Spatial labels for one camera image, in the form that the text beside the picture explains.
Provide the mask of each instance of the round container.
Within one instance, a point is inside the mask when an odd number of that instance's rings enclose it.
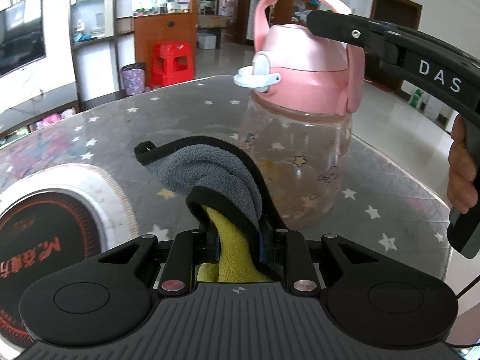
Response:
[[[341,188],[351,114],[308,114],[251,92],[240,145],[260,169],[283,220],[292,229],[315,223]]]

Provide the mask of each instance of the crosshair logo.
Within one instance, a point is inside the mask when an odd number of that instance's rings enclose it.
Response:
[[[238,286],[238,287],[235,287],[232,291],[235,292],[236,294],[241,294],[242,292],[245,292],[246,289]]]

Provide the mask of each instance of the black device handle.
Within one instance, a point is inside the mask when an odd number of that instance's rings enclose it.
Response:
[[[315,36],[362,47],[380,57],[380,68],[427,91],[465,119],[466,149],[480,165],[480,61],[420,31],[356,15],[312,11],[307,28]],[[480,173],[474,181],[480,191]],[[450,213],[447,237],[472,259],[480,250],[480,202],[467,214]]]

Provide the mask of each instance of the trash can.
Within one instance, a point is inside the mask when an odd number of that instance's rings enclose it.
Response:
[[[137,62],[122,67],[121,76],[127,96],[145,92],[145,62]]]

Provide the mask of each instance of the wall-mounted tv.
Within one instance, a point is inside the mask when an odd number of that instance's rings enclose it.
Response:
[[[42,0],[0,11],[0,77],[44,57]]]

